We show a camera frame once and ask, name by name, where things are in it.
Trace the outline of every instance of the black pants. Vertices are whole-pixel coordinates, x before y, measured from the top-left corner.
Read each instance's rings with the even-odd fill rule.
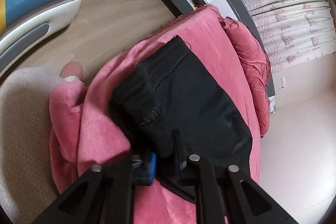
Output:
[[[250,174],[248,126],[180,37],[137,65],[113,91],[110,109],[133,147],[149,146],[167,158],[173,151],[171,132],[177,128],[193,153],[214,165],[238,165]],[[193,201],[191,188],[179,187],[169,173],[163,177],[169,190]]]

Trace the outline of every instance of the fuzzy pink blanket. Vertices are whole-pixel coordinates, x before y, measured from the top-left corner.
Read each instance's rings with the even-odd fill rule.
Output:
[[[223,30],[223,18],[214,6],[179,18],[132,49],[108,62],[87,87],[80,81],[59,84],[50,97],[52,175],[60,193],[92,164],[113,164],[130,150],[123,132],[110,119],[112,91],[136,65],[179,35],[218,84],[229,94],[246,124],[253,147],[251,177],[258,181],[260,131],[253,98],[237,53]],[[135,224],[196,223],[195,206],[155,181],[136,187]]]

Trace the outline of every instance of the yellow fabric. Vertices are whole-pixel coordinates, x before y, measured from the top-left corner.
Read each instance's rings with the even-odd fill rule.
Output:
[[[5,0],[0,0],[0,33],[6,29],[6,4]]]

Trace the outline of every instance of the curtain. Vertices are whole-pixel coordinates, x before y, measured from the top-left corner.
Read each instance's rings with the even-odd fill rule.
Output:
[[[243,0],[272,65],[281,71],[336,51],[328,0]]]

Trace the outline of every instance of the metal screw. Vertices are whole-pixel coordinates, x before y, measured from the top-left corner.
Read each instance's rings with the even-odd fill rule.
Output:
[[[91,171],[93,172],[101,172],[103,170],[103,166],[100,164],[94,164],[91,166]]]
[[[133,155],[132,156],[132,161],[140,161],[141,160],[141,158],[140,158],[140,156],[139,155]]]
[[[189,156],[189,159],[191,160],[191,161],[199,161],[200,160],[200,156],[199,155],[197,155],[197,154],[191,154],[190,156]]]
[[[232,173],[236,173],[239,171],[239,167],[237,165],[230,165],[228,167],[229,171],[232,172]]]

